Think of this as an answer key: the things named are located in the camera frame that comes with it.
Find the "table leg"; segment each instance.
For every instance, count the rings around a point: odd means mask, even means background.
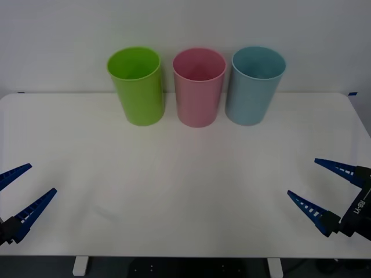
[[[279,258],[267,258],[271,278],[283,278],[281,260]]]
[[[72,271],[74,276],[85,276],[88,260],[88,256],[76,256],[74,270]]]

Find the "blue cup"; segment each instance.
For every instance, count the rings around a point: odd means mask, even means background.
[[[255,125],[268,110],[286,62],[276,51],[252,46],[237,51],[232,66],[225,113],[239,125]]]

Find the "cup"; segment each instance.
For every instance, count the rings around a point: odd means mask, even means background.
[[[160,57],[146,47],[129,47],[116,52],[107,63],[128,121],[148,126],[165,111],[161,85]]]
[[[227,63],[212,49],[191,48],[173,60],[178,118],[190,127],[216,119]]]
[[[225,104],[229,119],[244,126],[261,122],[285,69],[283,57],[271,49],[254,46],[237,51]]]

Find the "white table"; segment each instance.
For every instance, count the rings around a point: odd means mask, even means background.
[[[371,258],[359,235],[324,237],[290,200],[343,216],[359,192],[314,163],[371,166],[371,139],[346,96],[278,93],[264,120],[224,113],[201,129],[166,112],[131,125],[115,94],[11,94],[0,101],[3,219],[55,187],[20,244],[1,255]]]

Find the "pink cup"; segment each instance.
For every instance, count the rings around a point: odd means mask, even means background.
[[[212,49],[190,48],[173,60],[178,117],[191,127],[216,119],[227,63]]]

